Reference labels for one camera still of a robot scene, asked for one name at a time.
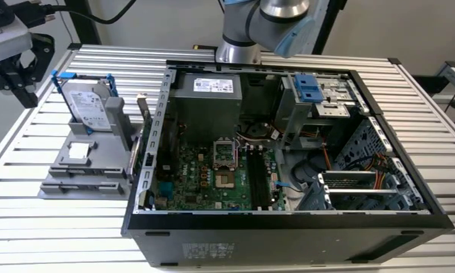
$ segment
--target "sticker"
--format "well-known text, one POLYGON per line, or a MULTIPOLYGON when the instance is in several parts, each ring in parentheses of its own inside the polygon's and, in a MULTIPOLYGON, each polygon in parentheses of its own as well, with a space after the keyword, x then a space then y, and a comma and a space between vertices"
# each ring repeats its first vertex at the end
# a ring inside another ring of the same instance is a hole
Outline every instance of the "sticker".
POLYGON ((235 252, 234 243, 183 243, 186 259, 230 259, 235 252))
POLYGON ((280 132, 278 130, 274 130, 274 132, 271 134, 271 138, 278 140, 279 136, 280 136, 280 132))
POLYGON ((194 81, 194 92, 234 93, 232 80, 198 78, 194 81))
POLYGON ((111 130, 107 112, 104 111, 100 96, 93 92, 69 92, 72 106, 76 109, 80 120, 93 130, 111 130))

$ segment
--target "white wall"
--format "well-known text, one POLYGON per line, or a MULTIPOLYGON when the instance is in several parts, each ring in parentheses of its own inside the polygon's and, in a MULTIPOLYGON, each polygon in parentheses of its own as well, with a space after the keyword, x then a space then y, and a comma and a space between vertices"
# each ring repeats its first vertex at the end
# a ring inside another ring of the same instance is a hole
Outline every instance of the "white wall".
MULTIPOLYGON (((23 2, 23 1, 24 0, 7 0, 5 2, 7 2, 7 4, 13 5, 13 4, 23 2)), ((43 0, 43 3, 56 5, 55 0, 43 0)), ((75 31, 75 26, 73 26, 71 18, 69 18, 69 14, 64 13, 63 16, 64 16, 65 23, 69 26, 75 42, 77 42, 79 41, 77 34, 75 31)), ((55 52, 56 53, 55 53, 53 59, 51 61, 51 65, 48 67, 48 72, 44 76, 44 78, 47 78, 48 75, 51 74, 52 68, 56 66, 60 58, 63 57, 65 49, 68 48, 68 45, 71 43, 69 35, 68 35, 67 30, 65 30, 64 23, 60 19, 59 14, 56 14, 56 20, 49 21, 44 25, 35 27, 33 29, 31 29, 31 32, 49 34, 55 37, 55 52)), ((27 55, 24 57, 24 59, 31 60, 32 53, 29 52, 29 53, 25 53, 24 55, 27 55)), ((5 136, 9 128, 12 127, 12 125, 13 125, 15 121, 17 120, 17 117, 23 111, 24 111, 24 107, 21 106, 21 104, 20 104, 19 100, 15 98, 15 96, 13 95, 5 96, 0 92, 0 141, 1 141, 3 137, 5 136)))
POLYGON ((326 55, 397 57, 411 73, 455 61, 455 0, 349 0, 326 55))
MULTIPOLYGON (((128 1, 89 0, 92 13, 109 19, 128 1)), ((219 45, 223 12, 216 0, 139 0, 115 24, 96 26, 107 45, 192 49, 219 45)))

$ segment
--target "blue plastic latch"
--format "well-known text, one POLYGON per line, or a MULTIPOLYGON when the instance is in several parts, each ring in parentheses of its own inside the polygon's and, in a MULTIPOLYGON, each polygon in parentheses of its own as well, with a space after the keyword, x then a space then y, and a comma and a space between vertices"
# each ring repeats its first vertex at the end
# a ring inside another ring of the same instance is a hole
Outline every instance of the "blue plastic latch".
POLYGON ((168 200, 174 199, 174 183, 160 182, 160 196, 167 197, 168 200))
POLYGON ((324 100, 318 80, 312 75, 295 75, 295 88, 300 93, 300 101, 322 102, 324 100))
POLYGON ((63 72, 59 77, 71 80, 77 78, 77 74, 73 72, 63 72))

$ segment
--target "white label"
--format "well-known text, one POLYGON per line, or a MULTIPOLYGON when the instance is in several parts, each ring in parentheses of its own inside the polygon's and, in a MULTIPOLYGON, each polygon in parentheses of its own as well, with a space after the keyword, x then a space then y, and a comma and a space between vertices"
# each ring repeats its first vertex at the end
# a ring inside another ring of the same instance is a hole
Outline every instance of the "white label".
POLYGON ((88 157, 89 153, 89 144, 73 142, 69 148, 69 158, 72 159, 84 159, 88 157))
POLYGON ((234 93, 232 80, 198 78, 194 81, 194 92, 234 93))
POLYGON ((183 243, 186 259, 230 259, 235 252, 234 243, 183 243))
POLYGON ((71 91, 69 95, 84 125, 93 130, 111 130, 100 96, 92 92, 79 91, 71 91))
POLYGON ((275 131, 274 131, 272 134, 271 134, 271 138, 275 139, 275 140, 278 140, 279 135, 280 135, 280 132, 275 129, 275 131))

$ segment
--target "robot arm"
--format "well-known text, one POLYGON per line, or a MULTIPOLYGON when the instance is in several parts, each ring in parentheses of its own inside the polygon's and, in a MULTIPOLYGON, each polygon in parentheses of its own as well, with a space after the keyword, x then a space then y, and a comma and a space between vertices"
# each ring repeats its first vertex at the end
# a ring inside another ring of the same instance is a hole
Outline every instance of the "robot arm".
MULTIPOLYGON (((79 14, 103 24, 115 23, 134 5, 131 0, 122 12, 103 20, 79 14)), ((260 62, 260 46, 282 57, 299 53, 307 43, 312 17, 308 0, 226 0, 223 43, 216 52, 222 63, 260 62)), ((40 5, 27 1, 8 6, 0 0, 0 90, 11 90, 25 108, 37 106, 35 83, 40 82, 53 57, 53 38, 29 33, 29 28, 53 19, 65 6, 40 5), (35 59, 24 67, 21 53, 31 50, 35 59)))
POLYGON ((55 53, 53 38, 29 33, 29 28, 51 19, 37 2, 8 6, 0 0, 0 90, 11 90, 25 108, 37 106, 35 83, 43 80, 55 53), (21 53, 28 50, 35 59, 23 66, 21 53))
POLYGON ((259 64, 260 46, 284 58, 300 52, 314 19, 308 0, 226 0, 220 63, 259 64))

